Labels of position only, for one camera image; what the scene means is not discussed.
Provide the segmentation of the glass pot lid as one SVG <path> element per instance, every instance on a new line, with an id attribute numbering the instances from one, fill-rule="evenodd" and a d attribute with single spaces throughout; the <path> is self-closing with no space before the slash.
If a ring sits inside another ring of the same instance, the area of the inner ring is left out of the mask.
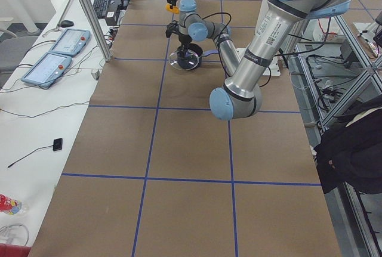
<path id="1" fill-rule="evenodd" d="M 169 55 L 168 62 L 177 70 L 193 70 L 201 65 L 201 58 L 192 50 L 188 50 L 188 57 L 179 57 L 176 50 Z"/>

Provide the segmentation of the grey office chair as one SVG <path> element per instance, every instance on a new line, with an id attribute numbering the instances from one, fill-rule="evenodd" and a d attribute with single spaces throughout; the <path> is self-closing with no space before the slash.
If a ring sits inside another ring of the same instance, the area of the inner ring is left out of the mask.
<path id="1" fill-rule="evenodd" d="M 5 29 L 1 29 L 1 32 L 1 86 L 4 86 L 38 37 L 17 36 Z"/>

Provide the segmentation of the black jacket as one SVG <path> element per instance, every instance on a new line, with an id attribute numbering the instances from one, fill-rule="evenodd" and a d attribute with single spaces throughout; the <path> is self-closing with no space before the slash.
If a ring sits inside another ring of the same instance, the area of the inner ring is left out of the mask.
<path id="1" fill-rule="evenodd" d="M 325 194 L 344 182 L 362 193 L 380 194 L 381 96 L 337 116 L 313 152 Z"/>

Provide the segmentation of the black computer mouse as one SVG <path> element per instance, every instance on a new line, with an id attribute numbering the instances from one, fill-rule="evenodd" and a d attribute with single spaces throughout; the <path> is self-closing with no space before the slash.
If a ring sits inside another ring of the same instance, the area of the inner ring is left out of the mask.
<path id="1" fill-rule="evenodd" d="M 62 20 L 60 22 L 60 27 L 62 28 L 67 28 L 67 27 L 72 27 L 74 26 L 74 22 L 72 20 Z"/>

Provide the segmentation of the aluminium frame post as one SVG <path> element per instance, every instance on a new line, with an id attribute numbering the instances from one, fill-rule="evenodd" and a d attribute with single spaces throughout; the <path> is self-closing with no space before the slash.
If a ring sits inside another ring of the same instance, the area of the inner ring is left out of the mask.
<path id="1" fill-rule="evenodd" d="M 79 0 L 79 2 L 91 26 L 93 36 L 96 39 L 97 45 L 103 55 L 103 58 L 105 62 L 109 62 L 112 58 L 112 55 L 104 38 L 100 23 L 98 22 L 98 18 L 94 11 L 93 4 L 91 3 L 91 0 Z"/>

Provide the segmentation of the black keyboard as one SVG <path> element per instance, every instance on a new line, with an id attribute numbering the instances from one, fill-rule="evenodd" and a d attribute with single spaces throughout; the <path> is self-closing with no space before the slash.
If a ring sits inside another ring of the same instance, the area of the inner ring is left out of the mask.
<path id="1" fill-rule="evenodd" d="M 105 18 L 110 0 L 93 0 L 93 8 L 97 18 Z"/>

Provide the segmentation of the blue tape grid lines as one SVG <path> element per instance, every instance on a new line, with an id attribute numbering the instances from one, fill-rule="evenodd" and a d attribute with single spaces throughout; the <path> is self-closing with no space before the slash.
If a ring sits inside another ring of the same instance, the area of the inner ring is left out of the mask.
<path id="1" fill-rule="evenodd" d="M 68 216 L 32 255 L 366 256 L 326 206 L 301 76 L 263 78 L 259 114 L 218 120 L 208 96 L 224 72 L 216 58 L 170 67 L 168 19 L 134 1 L 56 189 Z"/>

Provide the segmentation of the near teach pendant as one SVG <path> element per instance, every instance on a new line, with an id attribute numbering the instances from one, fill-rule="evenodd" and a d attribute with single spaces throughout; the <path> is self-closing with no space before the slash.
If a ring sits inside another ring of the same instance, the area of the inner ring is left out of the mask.
<path id="1" fill-rule="evenodd" d="M 21 81 L 48 89 L 63 75 L 71 62 L 69 56 L 47 52 L 22 76 Z"/>

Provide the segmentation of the teach pendant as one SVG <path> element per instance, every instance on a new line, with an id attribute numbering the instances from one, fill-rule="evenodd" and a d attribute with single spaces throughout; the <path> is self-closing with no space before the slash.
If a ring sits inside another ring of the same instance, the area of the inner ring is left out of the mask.
<path id="1" fill-rule="evenodd" d="M 91 32 L 89 30 L 65 29 L 51 47 L 50 52 L 75 57 L 86 46 L 90 37 Z"/>
<path id="2" fill-rule="evenodd" d="M 63 75 L 71 62 L 69 56 L 47 52 L 22 76 L 21 81 L 48 89 Z"/>

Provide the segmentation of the red snack packet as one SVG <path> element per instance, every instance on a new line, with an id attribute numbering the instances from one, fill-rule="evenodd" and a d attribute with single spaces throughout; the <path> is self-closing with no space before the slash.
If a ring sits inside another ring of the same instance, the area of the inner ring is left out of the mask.
<path id="1" fill-rule="evenodd" d="M 1 194 L 1 213 L 22 216 L 28 211 L 29 205 L 27 203 Z"/>

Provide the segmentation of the small metal block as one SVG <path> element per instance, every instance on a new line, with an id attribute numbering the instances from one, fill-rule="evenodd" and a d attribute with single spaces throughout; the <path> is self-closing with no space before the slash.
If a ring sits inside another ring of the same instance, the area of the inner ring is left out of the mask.
<path id="1" fill-rule="evenodd" d="M 98 69 L 93 69 L 91 75 L 95 80 L 98 80 L 100 77 L 100 71 Z"/>

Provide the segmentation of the small black square sensor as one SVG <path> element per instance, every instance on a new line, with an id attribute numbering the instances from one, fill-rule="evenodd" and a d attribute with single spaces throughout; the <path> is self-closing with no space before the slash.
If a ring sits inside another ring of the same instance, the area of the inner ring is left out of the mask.
<path id="1" fill-rule="evenodd" d="M 63 139 L 62 138 L 56 138 L 53 141 L 53 151 L 59 151 L 63 148 Z"/>

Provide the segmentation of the far teach pendant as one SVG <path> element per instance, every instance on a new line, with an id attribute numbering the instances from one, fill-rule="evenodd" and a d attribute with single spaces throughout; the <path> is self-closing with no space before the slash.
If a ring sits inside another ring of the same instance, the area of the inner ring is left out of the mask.
<path id="1" fill-rule="evenodd" d="M 75 57 L 86 46 L 90 37 L 91 32 L 89 30 L 65 29 L 51 47 L 50 52 Z"/>

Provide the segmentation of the yellow corn cob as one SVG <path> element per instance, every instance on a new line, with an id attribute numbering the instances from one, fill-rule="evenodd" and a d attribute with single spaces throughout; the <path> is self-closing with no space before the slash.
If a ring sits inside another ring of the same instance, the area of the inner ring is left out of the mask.
<path id="1" fill-rule="evenodd" d="M 166 4 L 165 9 L 173 14 L 179 14 L 180 10 L 179 7 L 172 4 Z"/>

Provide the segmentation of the dark blue cooking pot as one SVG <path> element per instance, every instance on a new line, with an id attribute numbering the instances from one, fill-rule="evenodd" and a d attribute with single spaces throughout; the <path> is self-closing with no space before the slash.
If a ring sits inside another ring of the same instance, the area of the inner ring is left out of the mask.
<path id="1" fill-rule="evenodd" d="M 185 52 L 183 53 L 184 56 L 181 56 L 181 50 L 183 50 L 183 47 L 179 46 L 171 54 L 173 58 L 170 59 L 170 65 L 172 65 L 173 68 L 178 70 L 193 70 L 195 68 L 198 68 L 201 66 L 203 57 L 212 54 L 218 54 L 217 50 L 203 51 L 203 49 L 199 45 L 193 43 L 191 43 L 189 45 L 189 48 L 185 50 Z"/>

